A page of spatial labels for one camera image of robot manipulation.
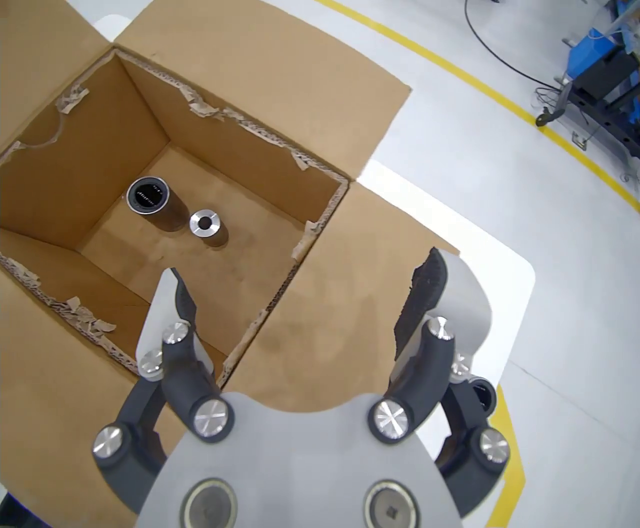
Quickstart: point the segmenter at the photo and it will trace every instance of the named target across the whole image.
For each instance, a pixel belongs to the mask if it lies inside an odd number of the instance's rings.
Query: metal bushing
[[[220,220],[218,213],[210,209],[194,212],[189,220],[189,229],[206,245],[213,248],[221,248],[229,240],[227,226]]]
[[[417,528],[418,507],[411,493],[394,481],[374,484],[364,500],[367,528]]]
[[[231,528],[236,516],[236,495],[220,479],[197,484],[182,503],[183,528]]]
[[[189,221],[189,209],[162,178],[144,176],[127,190],[129,208],[158,229],[180,230]]]

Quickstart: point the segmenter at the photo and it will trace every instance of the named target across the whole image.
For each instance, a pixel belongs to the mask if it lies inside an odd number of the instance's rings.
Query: box flap
[[[109,46],[65,0],[0,3],[0,151]]]
[[[3,484],[47,525],[132,526],[135,516],[100,476],[91,444],[117,416],[134,377],[4,270],[0,298]],[[166,407],[156,431],[171,453],[184,426]]]
[[[291,412],[384,393],[396,354],[394,325],[413,270],[434,246],[458,253],[352,184],[225,391]]]
[[[354,179],[410,92],[346,44],[260,0],[154,0],[116,42]]]

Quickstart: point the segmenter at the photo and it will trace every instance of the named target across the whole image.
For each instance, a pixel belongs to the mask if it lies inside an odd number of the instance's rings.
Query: black bracket
[[[112,424],[122,431],[122,445],[109,458],[93,455],[113,493],[134,513],[140,513],[166,461],[154,431],[164,402],[160,382],[140,378]]]
[[[477,386],[474,380],[451,383],[441,401],[451,436],[445,440],[436,466],[460,517],[469,514],[486,498],[508,462],[508,459],[502,463],[490,461],[480,449],[480,437],[489,428],[486,419],[495,403],[489,404],[488,410],[486,402],[479,399]]]

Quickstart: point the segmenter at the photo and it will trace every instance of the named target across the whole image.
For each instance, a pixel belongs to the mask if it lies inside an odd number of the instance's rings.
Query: black cable
[[[476,38],[478,39],[478,41],[480,42],[480,44],[482,44],[486,50],[493,55],[495,58],[497,58],[502,64],[504,64],[505,66],[507,66],[507,68],[513,70],[514,72],[516,72],[517,74],[520,74],[522,77],[526,77],[527,79],[529,79],[530,81],[533,81],[534,83],[538,83],[538,84],[542,84],[542,86],[546,87],[546,88],[551,88],[552,90],[557,90],[559,91],[557,88],[555,88],[554,86],[551,86],[551,84],[547,84],[547,83],[543,83],[542,81],[539,81],[538,79],[536,79],[535,77],[531,77],[529,75],[527,75],[526,73],[521,72],[520,70],[518,70],[517,68],[514,68],[513,66],[511,66],[507,61],[503,60],[502,58],[498,57],[498,55],[490,48],[488,47],[485,43],[484,40],[482,40],[480,38],[480,35],[477,34],[476,30],[474,29],[473,25],[471,24],[471,20],[469,20],[469,13],[468,13],[468,4],[469,4],[469,0],[465,0],[465,18],[467,19],[467,24],[469,26],[469,29],[471,29],[471,32],[473,32],[473,34],[476,36]]]

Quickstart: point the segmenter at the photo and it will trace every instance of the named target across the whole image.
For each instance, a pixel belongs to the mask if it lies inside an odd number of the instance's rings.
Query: black cylinder
[[[156,176],[134,181],[127,191],[127,205],[162,231],[178,231],[189,221],[187,206]]]

